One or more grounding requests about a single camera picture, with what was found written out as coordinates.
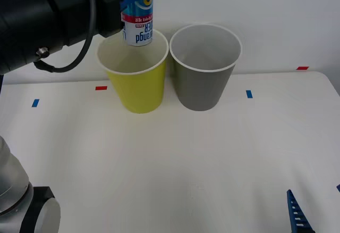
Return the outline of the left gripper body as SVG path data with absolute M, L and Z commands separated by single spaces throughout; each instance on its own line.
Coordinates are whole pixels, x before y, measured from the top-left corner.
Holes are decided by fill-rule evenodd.
M 89 0 L 68 0 L 68 45 L 85 40 L 89 29 Z M 123 28 L 121 0 L 96 0 L 95 34 L 109 37 Z

